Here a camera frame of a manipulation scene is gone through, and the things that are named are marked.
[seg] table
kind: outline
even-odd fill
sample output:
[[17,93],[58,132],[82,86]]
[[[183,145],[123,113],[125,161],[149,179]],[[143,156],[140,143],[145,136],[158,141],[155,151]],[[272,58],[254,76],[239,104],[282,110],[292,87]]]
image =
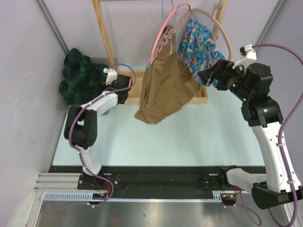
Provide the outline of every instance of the table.
[[[206,105],[185,105],[158,124],[134,118],[138,105],[118,105],[98,119],[96,148],[106,166],[264,166],[241,101],[207,89]],[[61,132],[53,166],[80,166]]]

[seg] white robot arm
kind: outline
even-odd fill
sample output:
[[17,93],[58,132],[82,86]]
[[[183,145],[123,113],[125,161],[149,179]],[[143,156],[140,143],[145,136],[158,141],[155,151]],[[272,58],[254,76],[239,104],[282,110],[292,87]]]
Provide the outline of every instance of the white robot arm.
[[[96,175],[102,168],[95,144],[98,135],[97,119],[110,108],[125,103],[128,97],[128,89],[126,88],[129,87],[131,81],[130,77],[118,75],[113,69],[104,69],[104,73],[107,74],[106,82],[96,84],[100,95],[83,105],[72,105],[69,108],[64,128],[64,137],[68,140],[71,126],[78,118],[72,130],[71,142],[80,149],[87,168]],[[83,113],[78,116],[78,113],[83,109],[85,109]],[[83,172],[91,175],[85,167],[83,167]]]
[[252,194],[261,209],[294,201],[290,182],[279,146],[283,146],[290,168],[298,199],[303,197],[303,188],[294,172],[282,134],[282,144],[278,143],[278,132],[283,122],[278,103],[268,96],[273,80],[270,67],[254,63],[257,59],[252,45],[240,48],[241,58],[236,63],[219,60],[211,69],[198,73],[205,84],[218,81],[218,90],[230,90],[242,103],[243,118],[252,128],[265,163],[267,181],[258,179],[237,166],[223,168],[223,184],[236,185]]

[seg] green plaid shirt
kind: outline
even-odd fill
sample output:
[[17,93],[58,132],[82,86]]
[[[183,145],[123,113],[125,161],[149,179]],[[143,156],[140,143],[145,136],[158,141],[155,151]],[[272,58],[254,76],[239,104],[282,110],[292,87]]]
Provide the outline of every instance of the green plaid shirt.
[[97,97],[96,83],[105,82],[103,64],[90,63],[90,57],[73,48],[64,59],[63,80],[59,92],[67,105],[84,104]]

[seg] floral shirt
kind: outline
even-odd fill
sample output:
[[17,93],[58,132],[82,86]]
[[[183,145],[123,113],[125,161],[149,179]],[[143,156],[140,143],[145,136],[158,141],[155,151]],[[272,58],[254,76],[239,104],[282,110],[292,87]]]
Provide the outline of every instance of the floral shirt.
[[[217,61],[224,59],[211,37],[212,32],[208,27],[191,19],[178,49],[178,54],[201,85],[204,84],[197,73],[211,68]],[[218,81],[215,79],[212,85],[217,84]]]

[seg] gray wall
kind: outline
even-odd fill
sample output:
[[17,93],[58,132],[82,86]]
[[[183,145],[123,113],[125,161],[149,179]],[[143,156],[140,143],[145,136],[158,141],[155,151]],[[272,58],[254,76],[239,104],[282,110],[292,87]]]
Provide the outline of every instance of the gray wall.
[[64,54],[34,0],[0,7],[0,226],[48,168],[63,113],[56,110]]
[[[171,12],[170,0],[163,0],[165,15]],[[173,0],[174,6],[188,2],[193,8],[212,12],[219,0]],[[75,47],[91,57],[106,57],[102,36],[94,7],[87,0],[45,0],[67,46]],[[231,40],[234,59],[240,57],[238,48],[254,43],[277,0],[230,0],[227,2],[222,25]],[[135,69],[144,70],[161,25],[161,0],[109,1],[102,2],[108,35],[114,57],[119,62]],[[177,11],[177,20],[188,10],[186,6]],[[206,17],[195,14],[207,26],[213,23]],[[177,30],[180,40],[187,23]],[[227,57],[226,44],[221,36],[217,42],[220,51]]]
[[[303,1],[288,0],[273,23],[263,43],[285,45],[303,56]],[[284,118],[290,113],[303,91],[303,67],[284,50],[262,47],[258,62],[269,65],[274,76],[270,95],[279,102]],[[294,169],[303,182],[303,106],[301,105],[285,129],[285,138]]]

